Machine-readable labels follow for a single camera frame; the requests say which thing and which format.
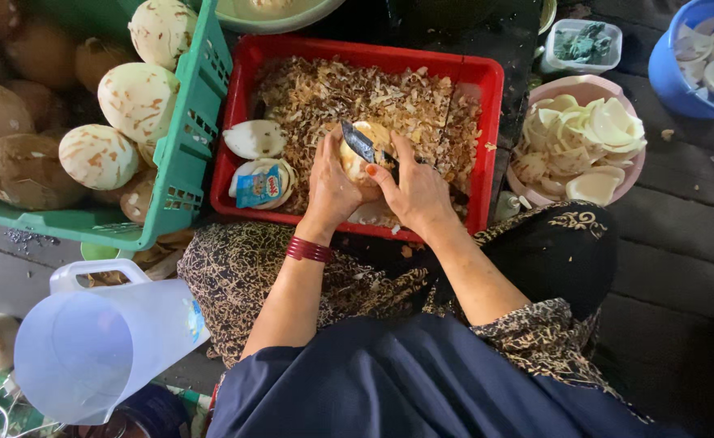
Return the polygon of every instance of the knife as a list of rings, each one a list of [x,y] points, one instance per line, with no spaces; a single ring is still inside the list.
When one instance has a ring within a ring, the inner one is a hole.
[[[355,154],[362,157],[363,160],[368,161],[370,164],[376,164],[376,151],[373,149],[373,142],[367,137],[367,135],[361,133],[355,129],[352,123],[345,120],[341,121],[341,129],[344,133],[344,141],[346,142],[349,149],[354,151]],[[401,164],[392,155],[388,154],[385,150],[381,151],[382,158],[393,164],[390,169],[392,174],[392,179],[395,180],[395,184],[400,184],[401,178]],[[449,183],[449,194],[454,197],[454,202],[459,205],[468,205],[470,197],[459,190],[457,187]]]

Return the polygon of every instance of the navy blue garment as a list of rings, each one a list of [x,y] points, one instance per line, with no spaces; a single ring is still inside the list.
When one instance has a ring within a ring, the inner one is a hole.
[[[597,389],[518,370],[454,318],[350,318],[229,370],[208,438],[685,436]]]

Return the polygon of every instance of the pink plastic bowl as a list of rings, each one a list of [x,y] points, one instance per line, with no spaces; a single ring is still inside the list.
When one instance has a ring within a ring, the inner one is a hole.
[[[625,97],[621,86],[611,82],[610,80],[603,79],[602,77],[595,75],[568,76],[566,78],[557,79],[548,84],[543,84],[530,92],[527,106],[530,107],[542,99],[553,99],[561,94],[570,94],[571,96],[576,97],[576,101],[578,101],[581,106],[586,106],[588,103],[596,101],[601,97],[605,98],[605,100],[608,100],[611,97],[616,97],[617,100],[624,105],[628,114],[634,116],[636,115],[636,110],[633,108],[630,101],[627,100],[627,97]],[[641,169],[644,167],[646,154],[647,150],[646,147],[644,147],[644,150],[633,158],[633,162],[635,164],[624,169],[625,181],[616,188],[614,191],[614,197],[612,197],[609,204],[621,198],[622,195],[630,190],[630,187],[633,187],[633,184],[635,184],[638,179],[638,175],[641,174]],[[517,179],[517,175],[514,174],[514,170],[511,166],[508,166],[506,177],[508,179],[508,185],[511,187],[511,191],[517,195],[524,196],[528,201],[530,201],[530,204],[541,206],[555,202],[548,200],[540,193],[522,184]]]

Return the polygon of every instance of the patterned skirt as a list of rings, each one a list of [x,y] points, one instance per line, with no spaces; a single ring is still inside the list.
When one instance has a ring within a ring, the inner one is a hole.
[[[264,222],[211,224],[195,234],[178,274],[200,303],[212,358],[238,361],[284,261],[294,228]],[[528,373],[618,394],[588,361],[600,304],[616,265],[613,219],[569,200],[531,210],[473,236],[474,244],[532,304],[471,330]],[[318,328],[350,316],[453,313],[468,324],[432,251],[353,234],[333,238]]]

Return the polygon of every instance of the woman's right hand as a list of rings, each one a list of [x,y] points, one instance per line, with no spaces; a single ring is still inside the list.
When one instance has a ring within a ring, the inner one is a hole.
[[[400,184],[382,166],[371,164],[366,171],[381,187],[392,212],[427,243],[431,237],[449,234],[451,227],[462,227],[449,199],[449,184],[429,164],[416,162],[409,139],[394,131],[391,137],[401,164]]]

